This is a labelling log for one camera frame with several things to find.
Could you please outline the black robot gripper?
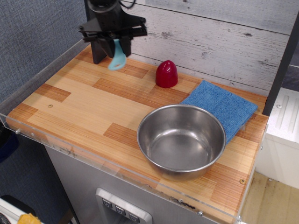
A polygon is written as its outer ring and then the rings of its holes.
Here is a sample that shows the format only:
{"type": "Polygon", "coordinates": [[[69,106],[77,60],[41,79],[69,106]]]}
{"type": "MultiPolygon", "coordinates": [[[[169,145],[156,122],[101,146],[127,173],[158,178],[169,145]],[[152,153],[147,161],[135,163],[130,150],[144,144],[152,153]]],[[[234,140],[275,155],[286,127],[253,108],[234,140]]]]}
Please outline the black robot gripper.
{"type": "MultiPolygon", "coordinates": [[[[120,40],[120,45],[126,57],[131,55],[131,40],[134,37],[146,36],[146,19],[126,13],[120,4],[109,4],[106,12],[98,18],[102,31],[91,36],[97,39],[101,49],[110,58],[114,57],[114,39],[120,40]]],[[[81,34],[87,31],[87,22],[78,26],[81,34]]]]}

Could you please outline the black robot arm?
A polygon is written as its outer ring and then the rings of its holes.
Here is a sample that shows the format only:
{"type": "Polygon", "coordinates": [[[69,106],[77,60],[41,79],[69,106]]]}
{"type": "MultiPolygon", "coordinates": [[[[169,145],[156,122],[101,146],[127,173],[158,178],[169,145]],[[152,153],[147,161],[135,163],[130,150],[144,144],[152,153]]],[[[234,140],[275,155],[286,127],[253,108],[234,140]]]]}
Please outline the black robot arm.
{"type": "Polygon", "coordinates": [[[131,55],[131,40],[146,36],[146,19],[123,11],[118,0],[88,0],[87,6],[94,17],[80,25],[78,31],[84,42],[97,42],[110,58],[114,57],[114,40],[126,56],[131,55]]]}

